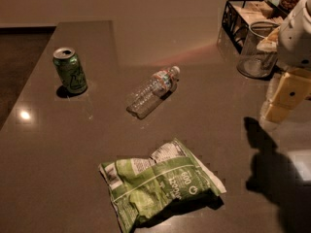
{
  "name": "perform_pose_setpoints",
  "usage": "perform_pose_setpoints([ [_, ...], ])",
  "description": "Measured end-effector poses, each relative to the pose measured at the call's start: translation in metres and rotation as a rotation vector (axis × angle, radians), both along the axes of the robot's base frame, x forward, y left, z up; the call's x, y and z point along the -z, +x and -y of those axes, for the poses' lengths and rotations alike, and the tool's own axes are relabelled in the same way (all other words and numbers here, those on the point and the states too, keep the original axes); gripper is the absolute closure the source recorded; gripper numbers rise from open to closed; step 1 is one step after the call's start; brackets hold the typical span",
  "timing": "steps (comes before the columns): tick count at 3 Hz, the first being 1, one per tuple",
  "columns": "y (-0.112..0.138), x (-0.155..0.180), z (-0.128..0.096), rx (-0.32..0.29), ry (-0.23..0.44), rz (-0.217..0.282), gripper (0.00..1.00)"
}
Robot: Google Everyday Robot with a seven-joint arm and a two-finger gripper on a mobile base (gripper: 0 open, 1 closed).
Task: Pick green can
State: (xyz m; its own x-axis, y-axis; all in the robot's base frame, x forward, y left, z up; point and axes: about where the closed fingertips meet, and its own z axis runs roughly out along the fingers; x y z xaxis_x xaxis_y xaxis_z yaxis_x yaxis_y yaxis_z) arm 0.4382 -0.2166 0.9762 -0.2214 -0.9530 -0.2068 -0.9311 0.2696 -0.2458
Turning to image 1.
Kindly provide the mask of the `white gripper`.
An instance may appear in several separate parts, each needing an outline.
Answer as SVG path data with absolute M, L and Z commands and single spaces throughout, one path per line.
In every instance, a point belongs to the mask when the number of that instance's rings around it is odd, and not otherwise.
M 273 75 L 259 115 L 259 125 L 264 130 L 277 128 L 310 97 L 311 0 L 300 0 L 282 22 L 277 52 L 281 62 L 298 68 Z

